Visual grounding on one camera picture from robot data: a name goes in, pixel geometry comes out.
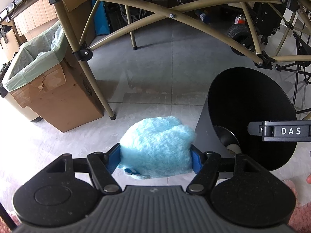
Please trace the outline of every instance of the folding table frame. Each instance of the folding table frame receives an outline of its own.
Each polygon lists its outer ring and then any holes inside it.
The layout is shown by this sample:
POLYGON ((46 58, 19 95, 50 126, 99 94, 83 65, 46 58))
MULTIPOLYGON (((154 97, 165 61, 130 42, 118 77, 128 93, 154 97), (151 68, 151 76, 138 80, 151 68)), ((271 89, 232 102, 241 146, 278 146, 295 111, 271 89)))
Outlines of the folding table frame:
MULTIPOLYGON (((6 20, 10 21, 14 19, 17 15, 19 15, 22 11, 24 11, 26 8, 37 2, 38 0, 23 0, 19 4, 15 4, 15 7, 8 11, 3 11, 0 13, 1 15, 1 21, 6 20)), ((88 18, 88 21, 86 23, 85 29, 83 31, 83 34, 81 36, 80 41, 76 38, 73 28, 70 24, 68 15, 66 13, 66 9, 64 7, 64 4, 62 0, 49 0, 50 4, 53 4, 58 16, 58 19, 60 20, 60 23, 63 27, 63 30, 65 32, 65 35, 68 39, 68 42, 73 50, 73 53, 77 57, 80 66, 82 67, 87 79, 89 80, 91 86, 93 87, 96 95, 98 96, 99 100, 101 101, 102 105, 104 106, 105 110, 109 114, 110 118, 114 120, 116 118, 116 114, 112 111, 110 108, 107 100, 103 96, 103 94, 100 91, 100 88, 96 82, 96 79, 88 65, 88 60, 92 57, 92 52, 96 50, 97 48, 101 47, 102 45, 122 36, 127 33, 131 34, 131 41, 133 49, 136 49, 136 41, 134 36, 134 30, 139 29, 143 26, 149 25, 151 23, 154 23, 156 21, 162 20, 164 18, 171 18, 172 20, 176 20, 182 23, 185 23, 189 26, 192 26, 202 32, 205 32, 220 41, 228 44, 229 46, 233 47, 234 49, 238 50, 242 54, 244 54, 246 57, 250 58, 256 66, 262 67, 262 68, 268 68, 272 69, 272 65, 275 62, 298 62, 298 61, 311 61, 311 55, 292 55, 292 56, 278 56, 278 52, 281 49, 290 29, 294 29, 296 31, 300 31, 303 33, 306 33, 308 35, 311 35, 311 21, 308 18, 306 14, 307 11, 311 11, 311 0, 198 0, 198 1, 192 1, 186 4, 181 4, 179 6, 173 7, 173 8, 165 8, 163 6, 142 1, 142 0, 97 0, 95 3, 95 6, 93 7, 93 10, 88 18), (93 20, 95 12, 99 6, 100 1, 104 2, 111 2, 111 3, 118 3, 125 5, 127 19, 128 19, 128 25, 103 37, 103 39, 99 40, 98 42, 86 46, 85 45, 85 38, 90 26, 90 22, 93 20), (249 9, 247 7, 247 2, 261 2, 261 3, 268 3, 275 12, 286 22, 287 30, 285 31, 285 34, 276 50, 276 53, 273 57, 269 57, 260 47, 257 33, 253 24, 253 21, 251 19, 249 9), (191 18, 187 15, 184 15, 183 13, 187 11, 192 11, 196 9, 206 8, 206 7, 212 7, 216 5, 222 5, 222 4, 228 4, 228 3, 240 3, 241 7, 243 9, 243 12, 245 14, 251 36, 254 42, 256 53, 251 52, 249 49, 245 48, 243 45, 239 44, 235 40, 229 38, 228 36, 222 34, 221 32, 213 29, 211 26, 204 24, 201 21, 198 21, 194 18, 191 18), (278 12, 278 10, 273 6, 274 3, 285 3, 287 4, 287 7, 292 10, 292 17, 289 22, 287 22, 284 17, 278 12), (140 8, 143 10, 151 11, 154 14, 140 19, 136 22, 131 21, 131 15, 130 10, 128 9, 128 6, 140 8), (306 29, 299 29, 297 27, 294 27, 292 25, 294 17, 298 13, 302 20, 304 21, 306 25, 306 29)))

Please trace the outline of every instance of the blue fur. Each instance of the blue fur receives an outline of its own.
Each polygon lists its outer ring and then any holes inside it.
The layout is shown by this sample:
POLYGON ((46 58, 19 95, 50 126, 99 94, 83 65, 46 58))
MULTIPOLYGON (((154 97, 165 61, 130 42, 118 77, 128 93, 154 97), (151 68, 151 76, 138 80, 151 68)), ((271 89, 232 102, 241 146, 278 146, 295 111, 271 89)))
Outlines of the blue fur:
POLYGON ((143 119, 120 140, 121 164, 135 179, 168 177, 192 171, 193 129, 176 117, 143 119))

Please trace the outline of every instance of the ribbed gray panel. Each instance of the ribbed gray panel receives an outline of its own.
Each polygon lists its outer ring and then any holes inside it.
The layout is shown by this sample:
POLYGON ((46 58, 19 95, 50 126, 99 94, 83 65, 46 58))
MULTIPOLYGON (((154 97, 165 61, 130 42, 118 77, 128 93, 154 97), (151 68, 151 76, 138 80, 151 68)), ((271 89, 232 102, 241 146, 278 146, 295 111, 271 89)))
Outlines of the ribbed gray panel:
POLYGON ((47 229, 23 224, 14 233, 293 233, 287 225, 247 229, 216 215, 201 196, 180 186, 127 186, 121 194, 105 196, 85 219, 47 229))

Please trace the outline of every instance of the bolt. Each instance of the bolt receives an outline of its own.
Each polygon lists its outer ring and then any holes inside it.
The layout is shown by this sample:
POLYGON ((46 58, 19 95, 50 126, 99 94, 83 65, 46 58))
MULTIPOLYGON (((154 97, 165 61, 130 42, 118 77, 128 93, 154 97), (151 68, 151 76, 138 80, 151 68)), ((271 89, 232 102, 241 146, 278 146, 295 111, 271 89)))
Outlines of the bolt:
POLYGON ((115 193, 119 190, 119 187, 115 184, 109 184, 104 187, 104 191, 107 193, 115 193))
POLYGON ((194 193, 198 193, 204 190, 204 186, 201 184, 191 184, 188 188, 191 192, 194 193))

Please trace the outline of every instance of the brown cardboard box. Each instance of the brown cardboard box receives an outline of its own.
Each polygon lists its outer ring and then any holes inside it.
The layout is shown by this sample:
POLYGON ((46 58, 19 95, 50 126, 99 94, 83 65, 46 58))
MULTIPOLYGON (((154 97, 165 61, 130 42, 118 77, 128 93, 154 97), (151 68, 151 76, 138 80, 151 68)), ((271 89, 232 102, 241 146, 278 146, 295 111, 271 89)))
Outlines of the brown cardboard box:
POLYGON ((102 105, 71 48, 59 64, 11 94, 21 107, 29 106, 62 132, 103 116, 102 105))
MULTIPOLYGON (((68 12, 73 11, 86 0, 63 0, 68 12)), ((56 12, 48 0, 39 0, 32 6, 20 13, 15 19, 18 34, 21 36, 26 32, 55 19, 56 12)))
MULTIPOLYGON (((78 41, 80 41, 86 21, 88 20, 88 17, 91 14, 91 11, 92 11, 91 1, 86 1, 68 14, 69 20, 71 22, 71 25, 73 27, 73 30, 76 34, 78 41)), ((30 30, 29 32, 26 32, 25 33, 26 39, 29 41, 32 38, 38 36, 40 33, 44 32, 45 30, 50 28, 53 24, 55 24, 57 20, 58 19, 55 18, 51 21, 48 21, 30 30)), ((95 38, 95 27, 94 27, 94 23, 92 22, 87 38, 86 38, 86 43, 89 45, 93 41, 94 38, 95 38)))
POLYGON ((7 44, 2 37, 0 39, 0 44, 4 50, 5 56, 7 57, 7 62, 13 59, 14 53, 19 51, 19 44, 14 34, 13 29, 10 29, 5 36, 7 37, 7 44))

